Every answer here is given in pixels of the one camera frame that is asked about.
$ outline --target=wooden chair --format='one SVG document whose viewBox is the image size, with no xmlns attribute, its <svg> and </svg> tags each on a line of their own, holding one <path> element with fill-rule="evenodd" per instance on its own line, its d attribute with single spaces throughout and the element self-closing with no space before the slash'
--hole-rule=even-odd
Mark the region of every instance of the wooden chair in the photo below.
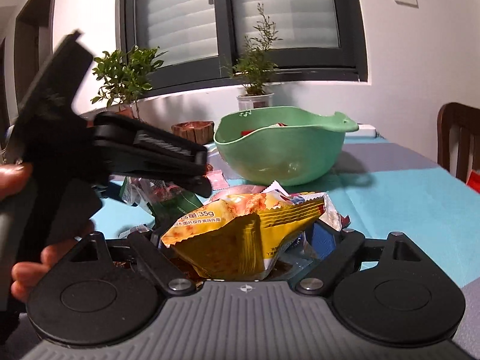
<svg viewBox="0 0 480 360">
<path fill-rule="evenodd" d="M 467 181 L 470 139 L 473 136 L 473 169 L 480 169 L 480 109 L 459 103 L 445 104 L 438 113 L 438 165 L 450 171 L 450 130 L 460 127 L 457 179 Z"/>
</svg>

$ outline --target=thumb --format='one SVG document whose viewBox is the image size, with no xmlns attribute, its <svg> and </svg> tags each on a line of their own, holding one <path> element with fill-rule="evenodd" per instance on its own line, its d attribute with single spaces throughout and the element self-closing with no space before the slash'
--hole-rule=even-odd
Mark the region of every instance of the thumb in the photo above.
<svg viewBox="0 0 480 360">
<path fill-rule="evenodd" d="M 0 200 L 19 193 L 32 174 L 29 163 L 0 166 Z"/>
</svg>

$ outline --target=yellow snack bag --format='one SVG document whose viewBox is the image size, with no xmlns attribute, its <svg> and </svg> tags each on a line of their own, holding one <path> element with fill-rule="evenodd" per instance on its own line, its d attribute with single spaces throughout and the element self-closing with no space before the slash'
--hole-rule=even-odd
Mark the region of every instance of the yellow snack bag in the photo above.
<svg viewBox="0 0 480 360">
<path fill-rule="evenodd" d="M 174 245 L 184 239 L 217 230 L 237 216 L 293 204 L 277 191 L 228 195 L 180 218 L 165 233 L 162 242 L 166 246 Z"/>
<path fill-rule="evenodd" d="M 175 244 L 171 245 L 204 278 L 262 280 L 273 268 L 280 252 L 313 224 L 323 208 L 323 198 L 296 205 L 281 204 L 237 216 L 222 227 L 218 222 L 210 222 L 215 229 L 205 231 L 204 226 L 204 232 L 189 233 L 183 240 L 177 236 Z M 165 236 L 174 231 L 177 230 L 172 228 Z"/>
</svg>

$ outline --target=crosshair symbol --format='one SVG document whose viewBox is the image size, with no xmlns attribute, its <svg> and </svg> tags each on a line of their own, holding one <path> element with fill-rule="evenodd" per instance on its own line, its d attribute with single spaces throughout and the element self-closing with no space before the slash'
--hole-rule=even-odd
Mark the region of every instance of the crosshair symbol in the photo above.
<svg viewBox="0 0 480 360">
<path fill-rule="evenodd" d="M 250 291 L 252 291 L 252 290 L 255 290 L 255 288 L 253 288 L 253 287 L 252 287 L 251 285 L 249 285 L 249 284 L 244 284 L 243 286 L 239 287 L 238 289 L 241 290 L 241 291 L 243 291 L 243 292 L 245 292 L 245 293 L 250 292 Z"/>
</svg>

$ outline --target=green plastic basket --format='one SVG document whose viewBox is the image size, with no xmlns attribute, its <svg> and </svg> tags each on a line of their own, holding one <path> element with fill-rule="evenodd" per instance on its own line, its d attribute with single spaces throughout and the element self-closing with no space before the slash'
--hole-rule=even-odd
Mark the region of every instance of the green plastic basket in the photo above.
<svg viewBox="0 0 480 360">
<path fill-rule="evenodd" d="M 276 123 L 286 127 L 269 127 Z M 348 116 L 312 114 L 297 107 L 268 107 L 224 116 L 214 134 L 222 158 L 244 179 L 269 185 L 300 185 L 327 173 L 346 132 L 359 126 Z M 241 137 L 242 131 L 254 132 Z"/>
</svg>

